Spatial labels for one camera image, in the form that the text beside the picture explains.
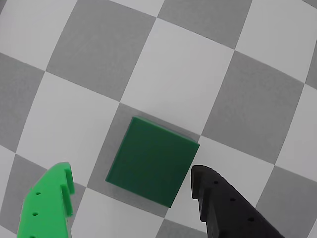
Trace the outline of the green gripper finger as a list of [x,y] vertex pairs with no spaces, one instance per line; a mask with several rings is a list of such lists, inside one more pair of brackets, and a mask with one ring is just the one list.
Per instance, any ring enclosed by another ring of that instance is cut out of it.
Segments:
[[18,238],[70,238],[75,186],[69,162],[48,169],[29,189],[22,203]]

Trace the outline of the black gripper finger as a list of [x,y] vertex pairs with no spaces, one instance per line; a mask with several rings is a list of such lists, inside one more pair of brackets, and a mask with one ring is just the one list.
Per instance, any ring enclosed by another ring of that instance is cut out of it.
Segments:
[[192,198],[209,238],[282,238],[283,235],[224,177],[204,165],[191,168]]

